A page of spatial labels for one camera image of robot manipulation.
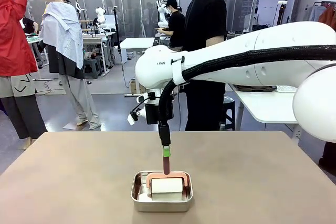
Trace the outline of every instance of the table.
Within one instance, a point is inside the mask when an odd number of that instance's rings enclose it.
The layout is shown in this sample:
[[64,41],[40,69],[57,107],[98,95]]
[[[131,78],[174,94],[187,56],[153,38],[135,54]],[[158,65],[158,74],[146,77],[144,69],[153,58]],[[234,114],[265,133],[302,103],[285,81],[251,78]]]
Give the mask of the table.
[[292,124],[294,126],[292,140],[299,144],[302,128],[298,124],[293,112],[295,93],[241,92],[232,84],[230,84],[230,87],[240,100],[236,130],[240,130],[244,108],[247,108],[258,122]]
[[0,175],[5,224],[331,224],[336,187],[283,132],[173,132],[186,213],[139,213],[131,187],[162,168],[157,132],[49,132]]
[[[34,53],[34,50],[32,48],[32,44],[33,43],[38,43],[41,40],[42,39],[40,37],[38,37],[38,36],[32,36],[32,37],[27,38],[28,44],[30,45],[30,49],[31,49],[31,51],[32,51],[32,53],[34,55],[34,58],[35,58],[35,53]],[[48,59],[47,51],[46,51],[45,48],[43,49],[43,51],[44,51],[44,54],[45,54],[46,60],[47,60],[47,63],[43,64],[43,66],[47,66],[47,65],[49,65],[49,59]],[[51,78],[42,78],[41,77],[41,73],[39,71],[39,68],[38,68],[38,65],[37,65],[37,61],[36,61],[36,67],[37,67],[37,74],[38,74],[39,78],[38,79],[33,79],[34,81],[52,81],[53,80]]]
[[104,77],[110,72],[110,70],[106,68],[103,40],[113,34],[115,34],[115,32],[105,33],[105,34],[95,34],[95,35],[83,34],[83,44],[84,45],[100,45],[101,46],[101,54],[102,54],[102,60],[104,64],[104,73],[101,75],[102,77]]
[[[135,60],[138,60],[138,52],[142,54],[143,50],[146,50],[153,46],[155,38],[126,38],[122,43],[120,43],[121,49],[131,50],[135,55]],[[135,79],[136,84],[136,94],[125,94],[126,97],[139,96],[140,86],[137,79]]]

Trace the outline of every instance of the mannequin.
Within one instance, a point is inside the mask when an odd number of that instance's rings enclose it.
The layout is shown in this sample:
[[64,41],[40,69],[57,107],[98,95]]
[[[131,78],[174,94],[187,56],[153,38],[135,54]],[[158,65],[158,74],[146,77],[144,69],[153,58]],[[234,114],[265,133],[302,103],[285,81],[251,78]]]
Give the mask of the mannequin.
[[0,99],[18,136],[22,150],[47,131],[39,111],[35,86],[35,58],[20,24],[27,0],[0,0]]
[[90,129],[101,126],[83,71],[82,30],[75,8],[63,0],[50,2],[43,14],[39,50],[48,47],[49,71],[59,80],[77,113],[77,126],[89,122]]

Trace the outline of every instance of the black t-shirt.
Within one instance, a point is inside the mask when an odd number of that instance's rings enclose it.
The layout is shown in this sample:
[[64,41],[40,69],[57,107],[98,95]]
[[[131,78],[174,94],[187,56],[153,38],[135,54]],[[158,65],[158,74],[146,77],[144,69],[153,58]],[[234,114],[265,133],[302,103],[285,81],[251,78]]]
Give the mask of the black t-shirt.
[[173,35],[170,38],[171,47],[182,47],[184,37],[184,22],[185,17],[179,11],[173,12],[169,18],[168,28],[169,31],[173,31]]
[[32,34],[35,31],[34,21],[29,18],[23,18],[22,23],[25,25],[23,29],[26,34]]
[[192,0],[185,17],[183,50],[194,51],[206,47],[213,37],[226,37],[226,4],[224,0]]

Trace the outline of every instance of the red raincoat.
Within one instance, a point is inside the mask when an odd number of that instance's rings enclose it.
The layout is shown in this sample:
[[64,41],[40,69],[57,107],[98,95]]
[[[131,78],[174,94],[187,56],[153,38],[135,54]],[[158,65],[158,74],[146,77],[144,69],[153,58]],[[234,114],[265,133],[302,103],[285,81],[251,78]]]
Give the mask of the red raincoat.
[[36,72],[20,20],[26,12],[27,0],[0,0],[0,76],[20,76]]

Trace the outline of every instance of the keyboard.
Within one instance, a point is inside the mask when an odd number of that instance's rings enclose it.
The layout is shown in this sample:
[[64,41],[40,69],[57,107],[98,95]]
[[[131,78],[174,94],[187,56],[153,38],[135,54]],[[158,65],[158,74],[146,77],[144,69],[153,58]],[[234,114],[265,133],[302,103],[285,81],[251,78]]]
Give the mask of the keyboard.
[[277,86],[277,92],[280,93],[295,93],[297,88],[291,86]]

